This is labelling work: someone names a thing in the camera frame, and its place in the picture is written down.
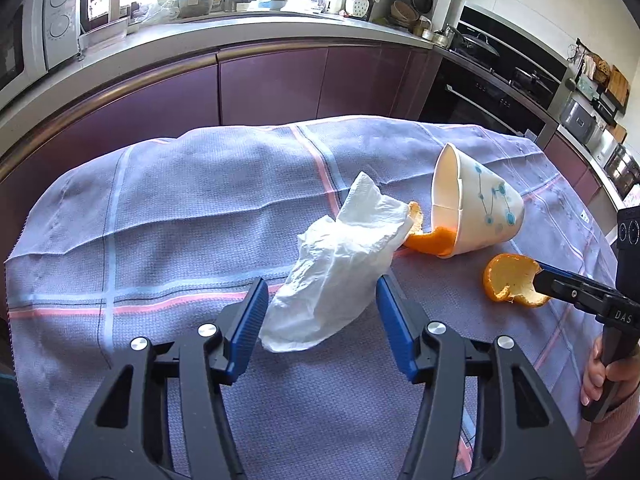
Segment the pink sleeve right forearm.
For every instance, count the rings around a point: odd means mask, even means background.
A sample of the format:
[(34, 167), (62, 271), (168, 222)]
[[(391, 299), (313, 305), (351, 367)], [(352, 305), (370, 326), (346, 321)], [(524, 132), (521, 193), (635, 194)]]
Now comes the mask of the pink sleeve right forearm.
[(585, 465), (586, 476), (592, 479), (615, 455), (639, 416), (639, 389), (600, 422), (579, 424), (576, 441)]

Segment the person's right hand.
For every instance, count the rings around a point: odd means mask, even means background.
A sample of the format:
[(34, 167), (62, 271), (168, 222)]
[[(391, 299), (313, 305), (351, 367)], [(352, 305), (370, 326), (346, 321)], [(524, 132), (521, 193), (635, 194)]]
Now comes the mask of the person's right hand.
[(607, 379), (618, 383), (618, 391), (612, 401), (614, 405), (623, 403), (639, 385), (639, 347), (634, 348), (634, 351), (625, 359), (608, 365), (604, 365), (601, 361), (602, 351), (602, 337), (599, 336), (594, 341), (584, 378), (582, 378), (579, 397), (583, 406), (588, 406), (591, 402), (600, 399)]

